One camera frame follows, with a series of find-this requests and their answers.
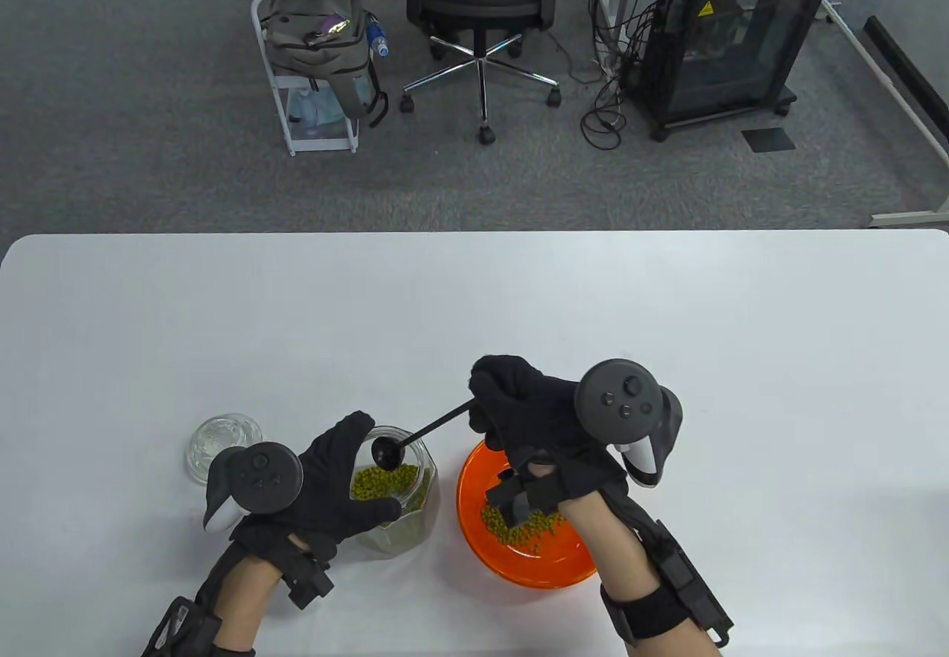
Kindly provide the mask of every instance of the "skin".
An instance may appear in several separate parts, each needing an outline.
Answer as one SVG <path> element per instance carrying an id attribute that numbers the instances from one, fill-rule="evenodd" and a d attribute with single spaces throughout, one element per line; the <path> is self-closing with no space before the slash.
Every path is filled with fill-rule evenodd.
<path id="1" fill-rule="evenodd" d="M 532 465 L 537 476 L 554 471 Z M 596 563 L 606 592 L 617 602 L 650 595 L 660 580 L 647 558 L 643 545 L 626 525 L 609 510 L 599 492 L 560 504 L 560 512 L 586 543 Z M 295 536 L 299 548 L 305 544 Z M 281 573 L 267 561 L 253 556 L 242 560 L 228 573 L 214 614 L 221 629 L 214 643 L 225 650 L 244 653 L 254 647 L 268 603 L 280 582 Z M 685 620 L 668 633 L 640 640 L 637 647 L 626 645 L 630 657 L 718 657 L 715 643 L 697 624 Z"/>

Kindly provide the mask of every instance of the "controller button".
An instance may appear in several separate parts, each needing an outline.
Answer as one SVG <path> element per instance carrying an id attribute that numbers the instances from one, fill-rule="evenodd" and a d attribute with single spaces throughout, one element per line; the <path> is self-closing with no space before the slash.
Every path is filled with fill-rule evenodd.
<path id="1" fill-rule="evenodd" d="M 623 390 L 626 390 L 627 395 L 631 398 L 635 398 L 638 394 L 643 392 L 643 381 L 638 379 L 635 375 L 630 375 L 626 382 L 623 383 Z"/>

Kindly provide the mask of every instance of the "human hand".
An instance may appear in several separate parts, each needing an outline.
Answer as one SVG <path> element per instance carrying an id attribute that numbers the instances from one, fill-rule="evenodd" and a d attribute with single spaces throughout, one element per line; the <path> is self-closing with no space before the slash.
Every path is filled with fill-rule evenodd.
<path id="1" fill-rule="evenodd" d="M 244 521 L 284 526 L 309 545 L 313 545 L 313 535 L 329 536 L 339 543 L 396 521 L 403 510 L 396 498 L 356 501 L 349 495 L 356 453 L 374 426 L 375 420 L 365 412 L 354 412 L 323 432 L 300 455 L 302 488 L 294 503 L 275 514 L 250 515 Z"/>
<path id="2" fill-rule="evenodd" d="M 569 498 L 583 497 L 626 472 L 590 437 L 577 419 L 577 383 L 543 375 L 511 355 L 488 355 L 472 367 L 469 389 L 477 405 L 469 424 L 485 435 L 489 449 L 504 451 L 517 471 L 539 475 L 538 464 L 554 464 Z"/>

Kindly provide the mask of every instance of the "gray carpet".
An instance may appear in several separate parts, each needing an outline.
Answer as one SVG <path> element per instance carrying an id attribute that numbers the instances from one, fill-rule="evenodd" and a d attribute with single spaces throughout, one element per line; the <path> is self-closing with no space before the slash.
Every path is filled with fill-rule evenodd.
<path id="1" fill-rule="evenodd" d="M 383 84 L 433 70 L 404 0 L 366 0 L 393 50 Z M 850 17 L 850 10 L 844 13 Z M 863 24 L 875 1 L 855 21 Z M 586 0 L 558 0 L 553 33 L 589 61 Z M 0 253 L 24 234 L 850 227 L 908 196 L 945 195 L 945 169 L 834 27 L 811 30 L 792 114 L 647 138 L 631 108 L 613 152 L 583 141 L 595 87 L 532 36 L 521 60 L 563 84 L 491 74 L 491 148 L 475 141 L 464 73 L 393 105 L 356 155 L 282 147 L 248 0 L 4 0 L 0 12 Z M 745 128 L 785 125 L 796 151 L 755 155 Z"/>

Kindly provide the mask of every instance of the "spoon handle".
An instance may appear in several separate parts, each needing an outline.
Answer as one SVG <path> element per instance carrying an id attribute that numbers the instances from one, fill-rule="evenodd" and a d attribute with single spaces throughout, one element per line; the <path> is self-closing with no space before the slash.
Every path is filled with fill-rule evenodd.
<path id="1" fill-rule="evenodd" d="M 438 429 L 438 427 L 441 427 L 442 424 L 447 423 L 448 420 L 454 420 L 455 417 L 457 417 L 458 415 L 462 413 L 468 412 L 468 410 L 470 410 L 475 405 L 477 405 L 477 400 L 472 398 L 471 400 L 468 400 L 467 403 L 464 403 L 464 405 L 459 405 L 458 407 L 455 407 L 454 410 L 450 410 L 448 413 L 442 415 L 433 423 L 426 424 L 426 426 L 424 426 L 421 430 L 418 430 L 416 433 L 409 435 L 408 437 L 406 437 L 406 439 L 400 441 L 399 447 L 403 448 L 403 447 L 409 446 L 409 444 L 413 443 L 419 437 L 424 437 L 425 435 L 430 433 L 431 430 Z"/>

